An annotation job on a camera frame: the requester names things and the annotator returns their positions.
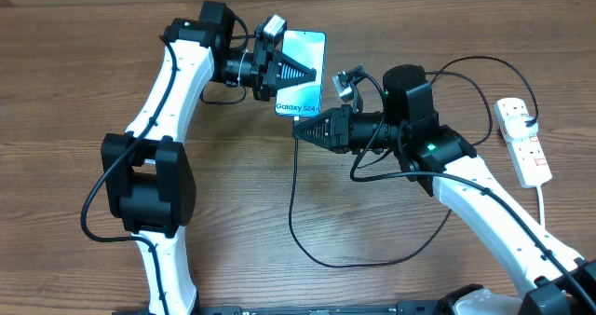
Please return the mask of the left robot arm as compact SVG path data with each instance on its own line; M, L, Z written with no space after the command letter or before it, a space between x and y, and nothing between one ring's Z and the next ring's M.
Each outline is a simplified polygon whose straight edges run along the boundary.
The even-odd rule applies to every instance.
M280 116L320 111L327 37L292 30L279 15L235 34L242 19L226 4L207 1L197 19L165 29L164 58L141 112L121 134L102 142L103 174L112 215L137 243L150 289L150 314L192 314L185 231L196 206L196 182L184 142L208 84L241 89L272 102Z

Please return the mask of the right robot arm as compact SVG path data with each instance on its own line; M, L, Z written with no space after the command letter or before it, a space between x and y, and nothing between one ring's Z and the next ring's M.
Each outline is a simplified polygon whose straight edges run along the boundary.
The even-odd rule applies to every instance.
M380 113L346 103L293 127L296 140L363 158L393 152L397 177L455 212L507 272L516 296L470 284L439 299L437 314L592 314L595 264L542 227L493 177L465 138L439 122L427 73L396 66L377 86Z

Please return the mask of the blue Galaxy smartphone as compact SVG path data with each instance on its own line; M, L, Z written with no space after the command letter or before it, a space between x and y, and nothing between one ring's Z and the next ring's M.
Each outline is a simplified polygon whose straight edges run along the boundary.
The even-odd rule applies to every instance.
M312 117L320 113L326 40L323 32L285 32L275 104L278 116Z

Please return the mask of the white charger plug adapter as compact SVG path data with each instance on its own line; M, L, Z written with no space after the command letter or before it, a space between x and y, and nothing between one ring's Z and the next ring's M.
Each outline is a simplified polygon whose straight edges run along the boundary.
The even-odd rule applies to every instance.
M503 136L507 142L530 138L538 133L536 120L529 116L507 116L502 125Z

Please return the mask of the white power strip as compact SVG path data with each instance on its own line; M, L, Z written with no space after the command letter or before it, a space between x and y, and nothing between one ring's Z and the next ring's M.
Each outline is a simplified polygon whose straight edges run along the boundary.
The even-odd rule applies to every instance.
M502 125L507 116L532 117L529 115L525 102L519 98L498 100L494 104L494 112L502 136ZM521 187L540 187L552 179L552 174L537 134L519 141L507 142L505 140L505 142Z

